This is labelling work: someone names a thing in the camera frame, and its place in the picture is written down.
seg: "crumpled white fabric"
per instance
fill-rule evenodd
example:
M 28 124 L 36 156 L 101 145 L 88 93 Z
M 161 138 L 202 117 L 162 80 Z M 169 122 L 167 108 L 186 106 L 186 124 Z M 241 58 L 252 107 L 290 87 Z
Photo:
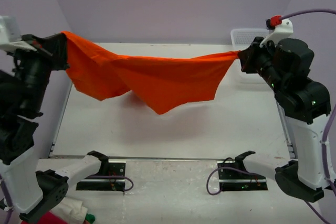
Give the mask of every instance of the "crumpled white fabric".
M 83 224 L 88 209 L 82 204 L 81 200 L 65 197 L 50 212 L 68 224 Z

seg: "orange fabric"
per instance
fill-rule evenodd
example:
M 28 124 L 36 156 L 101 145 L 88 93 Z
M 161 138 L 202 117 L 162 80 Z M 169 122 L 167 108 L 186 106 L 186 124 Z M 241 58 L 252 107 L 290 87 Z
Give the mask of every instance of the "orange fabric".
M 132 90 L 157 114 L 188 102 L 213 100 L 238 58 L 236 51 L 192 59 L 116 55 L 73 33 L 62 33 L 68 39 L 67 74 L 78 91 L 102 101 Z

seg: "green object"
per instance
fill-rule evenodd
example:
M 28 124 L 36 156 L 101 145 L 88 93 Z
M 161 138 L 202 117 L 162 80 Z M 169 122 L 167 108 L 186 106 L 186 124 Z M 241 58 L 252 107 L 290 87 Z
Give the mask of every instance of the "green object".
M 87 220 L 90 224 L 93 224 L 96 218 L 94 215 L 86 214 L 85 220 Z

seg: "red connector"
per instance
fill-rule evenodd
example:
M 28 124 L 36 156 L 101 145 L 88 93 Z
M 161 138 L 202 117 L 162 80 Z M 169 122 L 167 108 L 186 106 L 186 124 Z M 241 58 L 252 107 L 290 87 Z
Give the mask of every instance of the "red connector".
M 270 19 L 270 25 L 272 27 L 276 27 L 277 25 L 280 25 L 282 23 L 281 16 L 274 16 Z

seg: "table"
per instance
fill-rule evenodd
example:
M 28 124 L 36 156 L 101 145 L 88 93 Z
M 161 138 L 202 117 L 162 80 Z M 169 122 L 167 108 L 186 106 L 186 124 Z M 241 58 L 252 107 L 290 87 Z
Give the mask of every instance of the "table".
M 37 169 L 58 169 L 74 161 L 41 159 Z M 134 188 L 125 195 L 71 188 L 67 196 L 82 200 L 96 216 L 95 224 L 322 223 L 303 201 L 285 195 L 270 179 L 268 191 L 210 196 L 205 183 L 215 167 L 215 161 L 126 161 L 125 173 Z M 217 179 L 215 174 L 210 182 L 213 191 L 218 190 Z
M 232 50 L 223 45 L 99 44 L 117 54 L 192 58 Z M 132 92 L 99 102 L 75 88 L 55 140 L 53 157 L 221 159 L 252 150 L 288 158 L 274 95 L 265 84 L 241 84 L 235 62 L 214 101 L 157 115 Z

